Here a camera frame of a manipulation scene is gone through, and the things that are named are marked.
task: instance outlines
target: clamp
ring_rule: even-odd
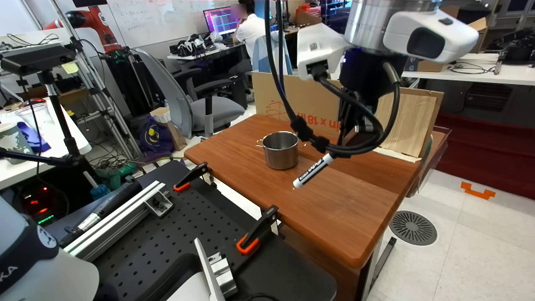
[[[228,262],[232,262],[232,271],[236,273],[256,251],[261,243],[266,243],[273,237],[271,232],[277,228],[279,207],[272,205],[269,207],[255,225],[238,242],[234,241],[223,247],[221,254]]]
[[[190,170],[188,174],[186,174],[184,178],[182,178],[182,180],[173,185],[173,190],[175,190],[176,192],[182,192],[191,186],[191,181],[195,180],[196,178],[202,177],[211,171],[212,169],[208,167],[208,163],[202,162],[201,164],[195,166],[192,170]],[[215,183],[213,182],[213,177],[211,175],[209,177],[209,184],[214,186]]]

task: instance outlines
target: sticky note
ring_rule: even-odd
[[[62,65],[63,70],[67,72],[67,74],[72,74],[78,72],[78,65],[76,65],[75,62],[70,62]]]

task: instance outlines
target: white shirt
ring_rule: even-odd
[[[236,39],[240,42],[245,41],[247,54],[249,54],[250,58],[253,58],[256,38],[264,35],[266,35],[264,19],[257,17],[253,13],[236,30]]]

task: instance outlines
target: metal bracket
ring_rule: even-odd
[[[218,252],[208,257],[208,262],[212,268],[213,273],[216,276],[217,284],[223,292],[223,296],[228,298],[238,292],[236,282],[232,277],[232,271],[226,258],[221,257],[221,253]]]
[[[160,218],[173,207],[173,203],[161,191],[156,192],[153,198],[146,200],[144,203],[147,205],[149,212]]]

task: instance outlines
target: orange tape marking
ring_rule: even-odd
[[[494,191],[490,191],[488,189],[485,189],[484,192],[479,192],[472,190],[472,184],[467,182],[461,182],[461,188],[464,189],[464,192],[467,194],[474,195],[475,197],[482,198],[484,200],[489,200],[491,197],[495,197],[496,193]]]

